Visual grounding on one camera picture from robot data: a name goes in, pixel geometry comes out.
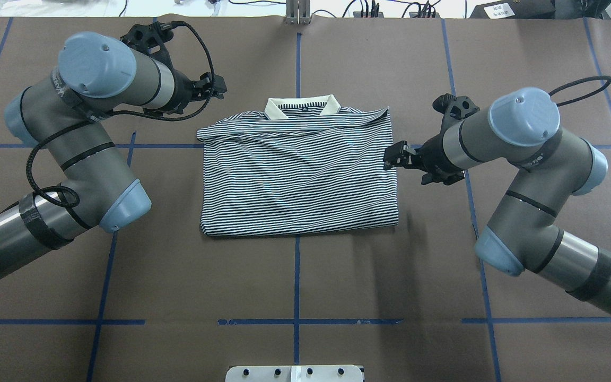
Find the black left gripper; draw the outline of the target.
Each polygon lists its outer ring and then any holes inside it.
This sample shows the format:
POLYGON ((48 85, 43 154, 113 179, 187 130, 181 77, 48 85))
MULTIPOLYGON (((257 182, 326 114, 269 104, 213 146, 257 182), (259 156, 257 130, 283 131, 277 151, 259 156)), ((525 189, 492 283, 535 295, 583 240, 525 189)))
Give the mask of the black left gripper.
POLYGON ((204 73, 199 80, 192 81, 184 73, 174 70, 174 92, 168 101, 168 114, 184 113, 185 107, 191 101, 205 101, 206 99, 224 99, 228 91, 224 78, 217 74, 204 73))

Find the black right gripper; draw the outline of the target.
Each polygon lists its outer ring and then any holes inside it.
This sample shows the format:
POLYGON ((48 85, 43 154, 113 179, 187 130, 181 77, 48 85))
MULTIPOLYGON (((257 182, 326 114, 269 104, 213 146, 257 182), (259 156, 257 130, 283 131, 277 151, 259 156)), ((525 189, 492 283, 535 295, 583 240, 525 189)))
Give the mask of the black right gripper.
POLYGON ((465 170, 457 167, 448 159, 443 147, 444 134, 438 134, 418 149, 412 148, 407 141, 398 141, 388 146, 383 153, 383 169, 419 169, 426 172, 421 184, 442 183, 446 186, 465 179, 465 170))

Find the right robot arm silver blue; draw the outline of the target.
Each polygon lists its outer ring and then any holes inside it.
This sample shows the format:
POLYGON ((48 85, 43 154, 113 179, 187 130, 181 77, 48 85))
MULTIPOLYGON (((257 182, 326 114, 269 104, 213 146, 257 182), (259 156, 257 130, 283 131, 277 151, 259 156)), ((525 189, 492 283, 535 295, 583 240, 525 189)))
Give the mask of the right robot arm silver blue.
POLYGON ((443 116, 439 133, 417 149, 407 141, 388 146, 384 169, 418 169, 422 185, 451 185, 468 169, 505 159, 517 174, 478 235, 478 258, 509 276, 531 271, 611 315, 611 252, 554 223, 570 196, 604 181, 603 153, 563 128, 551 94, 535 87, 484 109, 452 94, 432 106, 443 116))

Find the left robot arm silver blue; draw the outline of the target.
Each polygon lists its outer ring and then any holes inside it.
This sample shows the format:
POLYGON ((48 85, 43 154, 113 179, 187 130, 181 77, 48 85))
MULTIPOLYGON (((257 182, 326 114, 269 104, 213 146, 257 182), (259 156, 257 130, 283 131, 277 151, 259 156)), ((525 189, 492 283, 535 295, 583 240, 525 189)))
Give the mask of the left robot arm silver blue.
POLYGON ((31 148, 31 193, 0 213, 0 280, 93 227, 112 233, 145 215, 151 200, 102 126, 129 115, 175 123, 190 102, 207 106, 227 86, 214 68, 196 81, 174 68, 165 44, 182 20, 136 24, 115 39, 78 32, 53 72, 6 107, 8 131, 31 148))

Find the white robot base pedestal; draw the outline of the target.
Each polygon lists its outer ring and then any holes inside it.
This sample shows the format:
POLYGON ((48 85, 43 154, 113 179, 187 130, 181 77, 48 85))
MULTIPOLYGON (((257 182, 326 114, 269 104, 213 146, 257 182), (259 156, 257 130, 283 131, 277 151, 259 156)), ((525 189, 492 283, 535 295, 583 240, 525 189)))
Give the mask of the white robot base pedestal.
POLYGON ((365 381, 365 373, 353 364, 236 366, 225 381, 365 381))

